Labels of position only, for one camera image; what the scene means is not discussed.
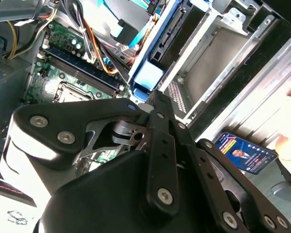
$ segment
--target smartphone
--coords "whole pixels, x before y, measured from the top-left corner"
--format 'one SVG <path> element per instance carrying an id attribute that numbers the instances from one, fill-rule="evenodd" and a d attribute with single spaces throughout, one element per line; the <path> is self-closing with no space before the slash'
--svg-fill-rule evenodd
<path id="1" fill-rule="evenodd" d="M 236 167 L 254 175 L 278 158 L 274 151 L 227 132 L 218 137 L 215 145 Z"/>

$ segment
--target green circuit board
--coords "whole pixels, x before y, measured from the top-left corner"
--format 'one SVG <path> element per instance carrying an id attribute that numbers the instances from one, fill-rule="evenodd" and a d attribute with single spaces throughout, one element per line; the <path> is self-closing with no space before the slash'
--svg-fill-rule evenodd
<path id="1" fill-rule="evenodd" d="M 69 83 L 85 92 L 90 92 L 97 100 L 112 98 L 98 89 L 84 84 L 80 80 L 49 63 L 45 63 L 43 60 L 38 59 L 32 74 L 32 81 L 25 97 L 25 101 L 30 103 L 51 103 L 61 82 Z"/>
<path id="2" fill-rule="evenodd" d="M 79 33 L 73 31 L 72 29 L 67 29 L 57 22 L 53 22 L 51 26 L 51 35 L 49 37 L 50 45 L 56 46 L 61 50 L 66 50 L 68 52 L 76 52 L 81 56 L 85 54 L 85 45 L 83 38 Z"/>

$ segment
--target screw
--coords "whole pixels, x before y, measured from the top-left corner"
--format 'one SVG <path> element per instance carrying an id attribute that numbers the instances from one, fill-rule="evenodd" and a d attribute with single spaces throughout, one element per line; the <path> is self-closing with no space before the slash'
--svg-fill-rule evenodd
<path id="1" fill-rule="evenodd" d="M 173 196 L 165 188 L 160 188 L 157 191 L 157 196 L 159 197 L 159 199 L 161 200 L 161 202 L 163 202 L 166 205 L 171 205 L 173 203 Z"/>
<path id="2" fill-rule="evenodd" d="M 270 217 L 268 217 L 267 215 L 265 215 L 265 216 L 264 216 L 264 219 L 265 219 L 265 221 L 267 222 L 267 224 L 268 224 L 271 228 L 273 228 L 273 229 L 276 228 L 276 225 L 275 225 L 274 222 L 270 219 Z"/>
<path id="3" fill-rule="evenodd" d="M 59 78 L 60 79 L 64 79 L 66 77 L 66 75 L 64 73 L 59 73 Z"/>
<path id="4" fill-rule="evenodd" d="M 281 226 L 283 226 L 284 228 L 288 229 L 287 223 L 281 217 L 277 216 L 277 221 L 280 223 Z"/>
<path id="5" fill-rule="evenodd" d="M 233 229 L 237 228 L 237 221 L 234 218 L 234 216 L 232 214 L 230 214 L 229 212 L 223 213 L 223 219 L 227 223 L 227 225 L 230 226 L 231 228 L 233 228 Z"/>
<path id="6" fill-rule="evenodd" d="M 180 128 L 185 129 L 185 125 L 184 124 L 179 123 L 178 125 L 179 125 Z"/>
<path id="7" fill-rule="evenodd" d="M 43 128 L 49 124 L 49 121 L 43 116 L 33 116 L 30 118 L 30 123 L 35 127 Z"/>
<path id="8" fill-rule="evenodd" d="M 161 114 L 161 113 L 157 113 L 157 115 L 158 115 L 160 118 L 164 119 L 164 115 L 163 115 L 163 114 Z"/>
<path id="9" fill-rule="evenodd" d="M 133 110 L 133 111 L 136 110 L 136 107 L 135 107 L 134 105 L 129 104 L 128 107 L 129 107 L 131 110 Z"/>
<path id="10" fill-rule="evenodd" d="M 75 136 L 68 132 L 68 131 L 62 131 L 57 135 L 57 139 L 61 141 L 64 144 L 72 144 L 75 142 L 76 138 Z"/>
<path id="11" fill-rule="evenodd" d="M 266 25 L 269 25 L 270 23 L 271 23 L 271 20 L 270 19 L 267 19 L 267 20 L 265 20 L 265 22 L 264 22 Z"/>
<path id="12" fill-rule="evenodd" d="M 205 142 L 206 146 L 212 148 L 212 144 L 210 142 Z"/>

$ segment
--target black wire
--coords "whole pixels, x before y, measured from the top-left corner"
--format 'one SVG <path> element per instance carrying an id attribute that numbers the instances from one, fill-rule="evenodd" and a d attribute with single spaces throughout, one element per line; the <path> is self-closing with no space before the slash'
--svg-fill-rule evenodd
<path id="1" fill-rule="evenodd" d="M 43 27 L 46 23 L 47 23 L 47 21 L 43 21 L 43 22 L 38 23 L 38 25 L 34 29 L 34 32 L 32 34 L 32 37 L 30 38 L 30 40 L 28 41 L 28 43 L 26 45 L 24 45 L 23 47 L 19 48 L 18 50 L 16 50 L 15 54 L 18 54 L 20 52 L 23 52 L 24 50 L 26 50 L 27 48 L 29 48 L 32 45 L 32 43 L 36 40 L 36 38 L 38 36 L 37 33 L 38 33 L 39 29 L 41 27 Z"/>
<path id="2" fill-rule="evenodd" d="M 86 31 L 82 4 L 78 0 L 63 0 L 61 3 L 74 26 L 82 33 L 86 53 L 89 59 L 92 59 L 91 40 L 90 35 Z"/>

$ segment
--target wire bundle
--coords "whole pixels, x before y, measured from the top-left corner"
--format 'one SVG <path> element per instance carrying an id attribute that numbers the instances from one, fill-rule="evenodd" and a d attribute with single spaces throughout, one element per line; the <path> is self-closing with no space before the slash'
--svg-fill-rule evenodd
<path id="1" fill-rule="evenodd" d="M 83 17 L 83 7 L 79 0 L 63 0 L 61 3 L 74 26 L 82 33 L 89 59 L 93 60 L 96 57 L 106 73 L 116 74 L 118 72 L 116 68 L 109 69 L 104 64 L 102 52 L 106 51 L 106 47 L 97 39 L 92 29 L 85 21 Z"/>
<path id="2" fill-rule="evenodd" d="M 17 40 L 18 40 L 18 36 L 19 35 L 16 35 L 15 33 L 15 26 L 11 23 L 11 22 L 8 22 L 11 29 L 12 29 L 12 32 L 13 32 L 13 46 L 12 46 L 12 49 L 11 51 L 4 55 L 4 58 L 7 58 L 7 59 L 14 59 L 16 58 L 17 56 L 29 51 L 30 49 L 32 49 L 32 47 L 34 46 L 34 44 L 37 42 L 41 32 L 51 23 L 51 21 L 55 18 L 55 15 L 57 13 L 57 10 L 56 9 L 52 9 L 51 13 L 48 15 L 48 17 L 46 18 L 45 21 L 43 22 L 40 22 L 37 27 L 35 28 L 34 32 L 33 32 L 33 35 L 31 37 L 31 39 L 29 40 L 29 42 L 19 48 L 19 49 L 16 49 L 17 47 Z"/>
<path id="3" fill-rule="evenodd" d="M 136 58 L 138 57 L 141 49 L 143 48 L 145 42 L 146 42 L 146 39 L 149 37 L 150 35 L 150 32 L 152 31 L 153 27 L 155 26 L 155 24 L 157 23 L 157 21 L 159 20 L 159 17 L 157 14 L 155 14 L 153 16 L 153 19 L 152 19 L 152 23 L 149 25 L 149 28 L 147 29 L 143 39 L 138 43 L 138 50 L 134 53 L 134 55 L 131 57 L 130 61 L 127 63 L 128 66 L 131 66 L 132 64 L 134 64 Z"/>

